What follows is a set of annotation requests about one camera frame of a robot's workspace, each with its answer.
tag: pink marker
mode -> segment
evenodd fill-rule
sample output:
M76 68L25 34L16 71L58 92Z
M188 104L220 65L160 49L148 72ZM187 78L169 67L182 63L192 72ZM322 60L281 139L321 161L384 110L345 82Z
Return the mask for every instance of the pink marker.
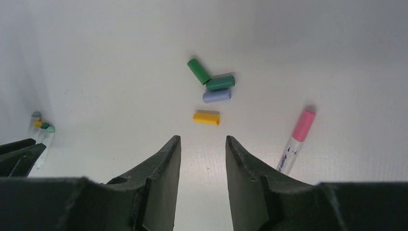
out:
M314 112L308 110L303 111L293 131L292 137L285 148L285 152L283 152L282 158L280 159L281 161L279 161L278 167L276 168L279 172L288 175L291 171L315 117L316 114Z

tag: plastic cap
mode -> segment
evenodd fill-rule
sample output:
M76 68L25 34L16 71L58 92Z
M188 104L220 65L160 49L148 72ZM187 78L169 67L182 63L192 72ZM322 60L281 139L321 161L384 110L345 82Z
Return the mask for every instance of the plastic cap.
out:
M51 126L49 123L42 123L41 129L47 129L49 126Z
M316 114L314 112L307 110L303 111L293 131L292 137L299 142L305 141L306 136L309 133L310 128L312 127L313 120L315 119L315 117Z
M53 133L53 132L55 132L55 128L54 128L53 126L49 126L49 127L47 128L47 132L48 132L48 133Z
M235 86L234 76L224 76L218 78L212 78L206 82L205 87L207 90L221 90Z
M41 117L41 113L39 111L35 111L31 114L31 117L33 118L40 118Z
M40 128L41 125L42 125L42 122L41 122L41 121L37 121L37 122L34 123L34 126L35 126L36 128Z
M197 123L219 125L219 114L197 112L192 120Z
M203 94L204 103L214 103L214 102L230 100L230 99L231 99L231 92L229 91L229 89L208 91Z
M195 74L202 85L204 85L211 79L208 72L204 69L204 67L197 59L191 59L190 61L188 61L187 66L189 66L190 70Z

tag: white wall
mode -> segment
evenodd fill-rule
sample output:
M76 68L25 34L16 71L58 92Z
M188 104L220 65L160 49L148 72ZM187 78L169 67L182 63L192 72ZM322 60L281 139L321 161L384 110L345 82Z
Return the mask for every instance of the white wall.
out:
M408 180L408 1L156 0L0 3L0 142L35 109L56 126L32 177L98 182L182 137L175 231L232 230L225 137L275 167L305 105L318 116L291 176ZM236 72L205 105L186 66ZM192 123L221 113L219 127Z

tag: yellow marker cap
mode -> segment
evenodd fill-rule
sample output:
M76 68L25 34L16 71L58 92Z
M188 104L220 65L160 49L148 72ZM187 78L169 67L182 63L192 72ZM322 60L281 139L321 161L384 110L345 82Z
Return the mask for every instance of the yellow marker cap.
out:
M197 112L192 117L192 120L197 123L219 125L219 115L218 114Z
M42 125L42 122L41 122L41 121L37 121L37 122L34 123L34 126L35 126L36 128L40 128L41 125Z

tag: dark green marker cap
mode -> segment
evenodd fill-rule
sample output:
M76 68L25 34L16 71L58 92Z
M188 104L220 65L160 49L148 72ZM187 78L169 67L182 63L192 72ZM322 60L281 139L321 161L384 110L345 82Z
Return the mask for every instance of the dark green marker cap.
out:
M41 129L47 129L50 126L49 123L42 123Z
M191 59L190 61L188 61L187 66L189 66L189 68L195 74L201 84L204 85L211 79L210 75L207 73L204 67L201 66L197 59Z
M205 86L208 90L221 90L235 86L234 76L224 76L219 78L212 78Z

